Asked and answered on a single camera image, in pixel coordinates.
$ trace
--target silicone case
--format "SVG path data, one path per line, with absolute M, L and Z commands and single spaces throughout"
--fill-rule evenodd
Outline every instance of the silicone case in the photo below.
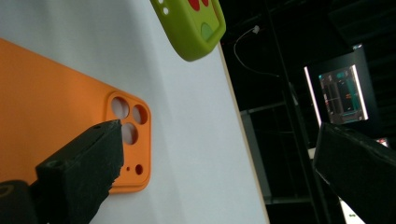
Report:
M 186 61 L 206 56 L 225 33 L 218 0 L 150 0 L 177 54 Z
M 32 184 L 40 162 L 92 125 L 111 119 L 122 123 L 124 165 L 110 193 L 139 191 L 151 171 L 148 105 L 0 39 L 0 182 Z

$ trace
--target monitor screen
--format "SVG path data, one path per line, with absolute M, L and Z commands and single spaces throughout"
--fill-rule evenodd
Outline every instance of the monitor screen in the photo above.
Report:
M 342 124 L 367 136 L 382 136 L 375 93 L 362 45 L 304 68 L 318 126 Z
M 330 123 L 368 119 L 356 65 L 318 76 Z

